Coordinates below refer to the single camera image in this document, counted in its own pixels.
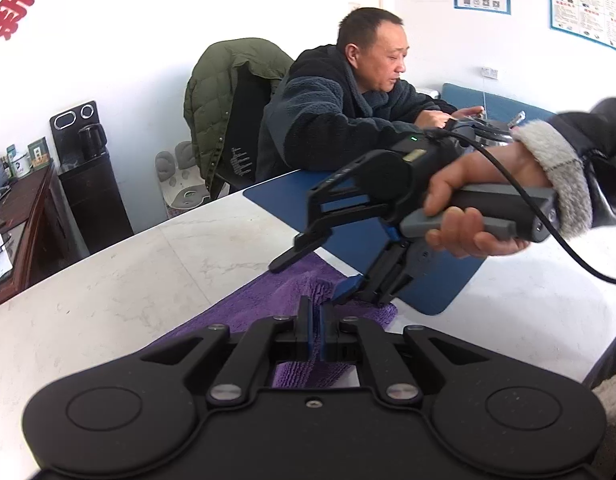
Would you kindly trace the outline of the operator right forearm sleeve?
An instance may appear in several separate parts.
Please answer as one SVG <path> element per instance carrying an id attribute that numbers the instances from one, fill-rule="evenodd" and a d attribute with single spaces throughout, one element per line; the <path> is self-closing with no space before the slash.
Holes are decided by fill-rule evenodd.
<path id="1" fill-rule="evenodd" d="M 616 98 L 588 113 L 526 122 L 513 139 L 532 153 L 558 194 L 562 237 L 616 226 Z"/>

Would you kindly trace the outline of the operator right hand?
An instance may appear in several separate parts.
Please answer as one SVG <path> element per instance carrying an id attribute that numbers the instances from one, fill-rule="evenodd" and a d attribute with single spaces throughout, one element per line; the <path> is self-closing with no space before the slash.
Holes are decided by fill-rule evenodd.
<path id="1" fill-rule="evenodd" d="M 517 182 L 530 188 L 548 188 L 551 183 L 543 169 L 525 148 L 514 142 L 489 150 Z M 426 233 L 427 244 L 435 250 L 445 250 L 457 258 L 508 256 L 528 247 L 524 240 L 497 240 L 484 231 L 484 217 L 475 208 L 462 210 L 449 205 L 454 191 L 468 184 L 503 183 L 503 174 L 482 154 L 464 155 L 430 179 L 424 202 L 424 212 L 434 217 L 442 215 L 438 229 Z"/>

